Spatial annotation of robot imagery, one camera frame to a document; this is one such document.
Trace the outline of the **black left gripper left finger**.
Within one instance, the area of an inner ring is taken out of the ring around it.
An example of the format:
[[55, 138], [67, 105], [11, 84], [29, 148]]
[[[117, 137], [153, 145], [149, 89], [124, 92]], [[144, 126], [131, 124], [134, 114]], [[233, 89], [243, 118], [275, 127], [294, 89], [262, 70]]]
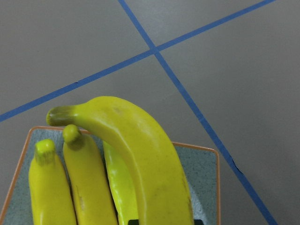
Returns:
[[128, 225], [139, 225], [138, 219], [131, 219], [128, 221]]

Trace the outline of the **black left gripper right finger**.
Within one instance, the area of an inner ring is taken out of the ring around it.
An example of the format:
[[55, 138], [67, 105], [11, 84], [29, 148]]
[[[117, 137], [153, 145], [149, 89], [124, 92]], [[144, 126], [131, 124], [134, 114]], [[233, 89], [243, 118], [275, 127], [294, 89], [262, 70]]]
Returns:
[[194, 225], [203, 225], [203, 221], [201, 219], [195, 219]]

